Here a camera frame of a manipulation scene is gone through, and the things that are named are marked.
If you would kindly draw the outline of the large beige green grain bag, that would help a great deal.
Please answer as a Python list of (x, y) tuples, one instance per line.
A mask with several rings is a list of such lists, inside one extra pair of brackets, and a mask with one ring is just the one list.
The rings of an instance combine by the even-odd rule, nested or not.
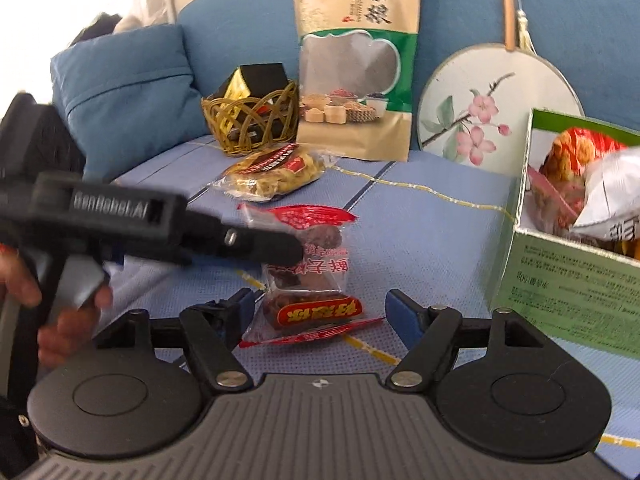
[(297, 140), (361, 160), (404, 162), (421, 0), (294, 0)]

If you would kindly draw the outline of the red clear date snack bag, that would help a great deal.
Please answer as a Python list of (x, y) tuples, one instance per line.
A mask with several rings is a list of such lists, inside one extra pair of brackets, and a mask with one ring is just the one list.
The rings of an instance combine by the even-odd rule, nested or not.
[(262, 296), (242, 348), (325, 340), (382, 321), (347, 291), (352, 263), (345, 231), (357, 222), (354, 214), (326, 205), (239, 210), (249, 226), (292, 234), (305, 251), (295, 266), (262, 268)]

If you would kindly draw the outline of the woven bamboo basket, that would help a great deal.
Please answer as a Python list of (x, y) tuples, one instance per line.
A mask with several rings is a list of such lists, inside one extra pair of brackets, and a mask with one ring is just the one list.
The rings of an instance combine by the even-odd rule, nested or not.
[(227, 156), (243, 156), (275, 143), (293, 141), (299, 123), (297, 82), (263, 98), (201, 99), (209, 132)]

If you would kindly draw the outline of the blue fabric sofa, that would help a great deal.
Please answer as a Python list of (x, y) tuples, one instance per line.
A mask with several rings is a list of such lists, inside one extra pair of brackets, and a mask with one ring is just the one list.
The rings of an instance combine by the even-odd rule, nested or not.
[[(639, 0), (523, 0), (537, 52), (576, 91), (593, 118), (639, 125)], [(503, 37), (502, 0), (419, 0), (412, 88), (420, 91), (457, 50)], [(294, 0), (193, 0), (178, 15), (201, 94), (242, 64), (298, 69)]]

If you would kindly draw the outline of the green white cardboard box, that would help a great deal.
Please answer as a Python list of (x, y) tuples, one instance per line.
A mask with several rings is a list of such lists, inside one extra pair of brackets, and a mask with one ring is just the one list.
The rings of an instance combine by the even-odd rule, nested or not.
[(530, 112), (521, 175), (509, 197), (512, 219), (503, 223), (488, 308), (518, 311), (551, 336), (637, 359), (638, 261), (535, 226), (527, 169), (539, 167), (554, 137), (570, 127), (603, 133), (628, 146), (639, 144), (638, 132), (606, 122)]

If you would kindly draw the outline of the clear peanut snack bag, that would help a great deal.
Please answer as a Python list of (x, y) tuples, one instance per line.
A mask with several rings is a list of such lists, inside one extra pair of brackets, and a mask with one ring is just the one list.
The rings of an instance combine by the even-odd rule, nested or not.
[(242, 157), (210, 186), (237, 200), (268, 203), (316, 182), (339, 159), (321, 148), (280, 143)]

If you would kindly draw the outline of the white silver snack packet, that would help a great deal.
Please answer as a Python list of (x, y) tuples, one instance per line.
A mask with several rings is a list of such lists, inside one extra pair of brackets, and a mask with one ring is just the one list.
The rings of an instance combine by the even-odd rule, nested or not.
[(608, 152), (585, 169), (585, 205), (572, 232), (598, 240), (639, 238), (639, 148)]

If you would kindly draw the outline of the yellow black packet in basket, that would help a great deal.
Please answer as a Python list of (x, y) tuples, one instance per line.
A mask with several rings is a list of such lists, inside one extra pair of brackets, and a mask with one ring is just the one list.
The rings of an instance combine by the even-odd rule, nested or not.
[(209, 99), (262, 99), (287, 84), (288, 76), (281, 63), (245, 64), (237, 67)]

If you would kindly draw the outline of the blue sofa cushion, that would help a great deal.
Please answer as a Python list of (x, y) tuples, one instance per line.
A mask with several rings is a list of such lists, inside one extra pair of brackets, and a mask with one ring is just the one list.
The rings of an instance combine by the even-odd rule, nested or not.
[(178, 25), (74, 44), (52, 58), (52, 103), (86, 156), (84, 177), (111, 181), (208, 133)]

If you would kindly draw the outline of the round painted hand fan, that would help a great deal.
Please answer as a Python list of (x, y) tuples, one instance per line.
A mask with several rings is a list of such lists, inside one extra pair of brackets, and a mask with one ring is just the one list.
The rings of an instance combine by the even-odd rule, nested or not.
[(500, 44), (450, 55), (423, 90), (419, 148), (466, 166), (517, 177), (534, 108), (574, 116), (584, 109), (564, 75), (538, 55), (522, 0), (502, 0)]

